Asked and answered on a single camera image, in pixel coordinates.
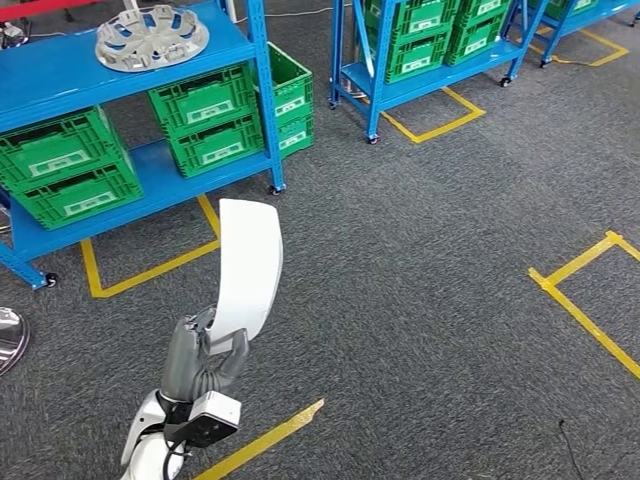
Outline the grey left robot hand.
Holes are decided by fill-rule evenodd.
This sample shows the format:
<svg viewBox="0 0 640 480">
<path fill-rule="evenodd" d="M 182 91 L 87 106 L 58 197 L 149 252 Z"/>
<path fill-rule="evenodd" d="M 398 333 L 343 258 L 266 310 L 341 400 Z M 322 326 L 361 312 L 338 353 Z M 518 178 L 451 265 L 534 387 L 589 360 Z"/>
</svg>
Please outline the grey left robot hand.
<svg viewBox="0 0 640 480">
<path fill-rule="evenodd" d="M 209 327 L 215 313 L 210 306 L 182 318 L 176 325 L 162 378 L 162 397 L 175 403 L 193 403 L 209 391 L 223 393 L 240 375 L 249 353 L 245 328 L 232 333 L 231 349 L 222 363 L 213 370 L 207 366 L 207 359 L 211 356 Z"/>
</svg>

